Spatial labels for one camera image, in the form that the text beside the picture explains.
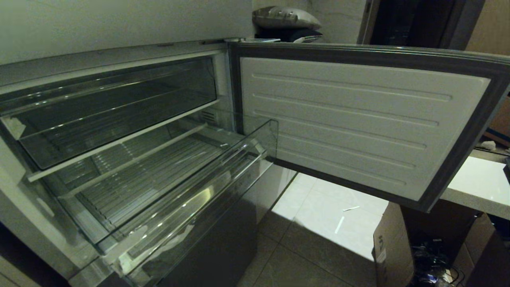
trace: white countertop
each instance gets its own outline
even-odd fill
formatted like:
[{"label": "white countertop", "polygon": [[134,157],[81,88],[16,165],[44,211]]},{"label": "white countertop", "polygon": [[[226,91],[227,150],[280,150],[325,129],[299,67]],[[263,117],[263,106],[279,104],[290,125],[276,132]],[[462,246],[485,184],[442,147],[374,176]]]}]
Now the white countertop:
[{"label": "white countertop", "polygon": [[510,220],[510,184],[505,164],[468,157],[441,199]]}]

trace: ventilation grille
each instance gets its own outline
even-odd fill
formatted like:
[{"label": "ventilation grille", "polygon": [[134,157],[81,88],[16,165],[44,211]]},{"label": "ventilation grille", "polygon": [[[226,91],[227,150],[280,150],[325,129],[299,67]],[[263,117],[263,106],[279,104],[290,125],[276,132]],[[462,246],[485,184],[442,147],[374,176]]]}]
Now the ventilation grille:
[{"label": "ventilation grille", "polygon": [[202,110],[202,120],[206,121],[210,125],[218,126],[218,115],[216,112],[211,110]]}]

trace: pillow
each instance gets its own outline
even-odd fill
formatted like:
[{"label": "pillow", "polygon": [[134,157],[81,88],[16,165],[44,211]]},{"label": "pillow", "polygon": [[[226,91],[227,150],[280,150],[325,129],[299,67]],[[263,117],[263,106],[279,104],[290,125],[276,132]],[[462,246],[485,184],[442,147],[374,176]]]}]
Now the pillow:
[{"label": "pillow", "polygon": [[304,10],[269,6],[253,12],[253,22],[265,29],[309,28],[319,29],[321,24],[317,18]]}]

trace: refrigerator door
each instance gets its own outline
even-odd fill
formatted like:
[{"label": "refrigerator door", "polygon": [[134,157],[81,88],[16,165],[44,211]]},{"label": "refrigerator door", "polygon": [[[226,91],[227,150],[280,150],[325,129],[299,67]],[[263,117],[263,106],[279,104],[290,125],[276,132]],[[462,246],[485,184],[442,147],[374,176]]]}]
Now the refrigerator door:
[{"label": "refrigerator door", "polygon": [[507,58],[460,51],[230,48],[237,112],[278,121],[277,164],[422,211],[473,149],[510,82]]}]

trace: floor tile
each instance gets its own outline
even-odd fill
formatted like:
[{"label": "floor tile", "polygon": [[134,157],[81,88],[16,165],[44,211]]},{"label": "floor tile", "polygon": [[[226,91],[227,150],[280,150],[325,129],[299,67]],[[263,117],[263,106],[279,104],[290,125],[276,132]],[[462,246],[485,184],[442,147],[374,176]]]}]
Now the floor tile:
[{"label": "floor tile", "polygon": [[237,287],[252,287],[255,284],[277,245],[276,241],[260,233],[258,234],[257,253],[248,268],[246,268],[243,277],[237,283]]},{"label": "floor tile", "polygon": [[373,260],[373,233],[381,216],[364,209],[351,208],[352,204],[330,194],[311,190],[294,221],[365,258]]},{"label": "floor tile", "polygon": [[348,287],[301,256],[278,245],[254,287]]},{"label": "floor tile", "polygon": [[375,287],[375,264],[292,223],[281,245],[356,287]]},{"label": "floor tile", "polygon": [[273,207],[273,212],[293,220],[309,192],[309,188],[291,184]]},{"label": "floor tile", "polygon": [[360,206],[360,208],[377,215],[382,215],[388,206],[387,200],[322,179],[318,179],[312,189],[351,203],[353,206]]},{"label": "floor tile", "polygon": [[306,174],[297,174],[297,176],[294,178],[294,180],[292,181],[292,183],[290,184],[290,186],[298,186],[298,187],[301,187],[301,188],[312,188],[312,186],[315,184],[315,182],[317,181],[317,178],[313,177],[313,176],[309,176],[309,175],[306,175]]},{"label": "floor tile", "polygon": [[290,223],[290,220],[270,210],[260,221],[259,232],[276,242],[280,242]]}]

